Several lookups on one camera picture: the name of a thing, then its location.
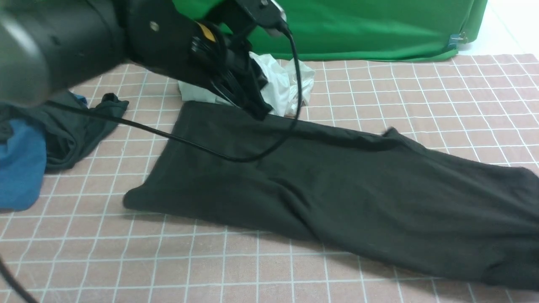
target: crumpled white fabric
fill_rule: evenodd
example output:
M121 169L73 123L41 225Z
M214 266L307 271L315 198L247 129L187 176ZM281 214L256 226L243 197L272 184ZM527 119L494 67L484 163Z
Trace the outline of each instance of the crumpled white fabric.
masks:
M270 54L257 55L250 53L268 79L268 84L260 91L264 101L273 107L271 114L277 116L294 115L298 108L298 85L294 61L281 66ZM300 61L301 86L303 104L308 105L314 86L315 71ZM228 101L213 94L205 88L178 82L182 99L231 105Z

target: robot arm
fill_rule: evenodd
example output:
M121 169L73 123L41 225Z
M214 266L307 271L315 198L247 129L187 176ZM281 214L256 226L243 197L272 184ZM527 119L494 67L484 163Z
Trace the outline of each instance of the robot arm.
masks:
M206 88L256 119L272 109L250 58L257 27L285 30L267 0L224 0L200 20L172 0L45 0L0 8L0 102L30 107L123 63ZM226 24L231 35L221 32Z

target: white floor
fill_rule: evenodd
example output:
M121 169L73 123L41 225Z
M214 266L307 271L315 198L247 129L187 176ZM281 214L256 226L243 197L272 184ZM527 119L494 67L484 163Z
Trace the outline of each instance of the white floor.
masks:
M477 40L460 53L539 55L539 0L489 0Z

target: screw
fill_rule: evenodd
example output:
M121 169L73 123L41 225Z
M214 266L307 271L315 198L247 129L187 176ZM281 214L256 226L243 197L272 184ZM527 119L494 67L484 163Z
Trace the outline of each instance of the screw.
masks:
M159 31L159 24L157 24L157 23L151 21L151 22L150 22L150 28L151 28L154 32L157 32L157 31Z

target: yellow label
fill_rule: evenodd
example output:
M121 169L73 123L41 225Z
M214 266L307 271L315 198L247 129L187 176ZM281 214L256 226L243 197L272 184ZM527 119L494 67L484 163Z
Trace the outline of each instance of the yellow label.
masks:
M197 24L201 27L202 29L202 33L204 34L204 36L206 37L206 39L212 41L212 42L216 42L215 40L215 36L213 35L213 33L210 31L209 28L207 28L206 26L200 24L197 22Z

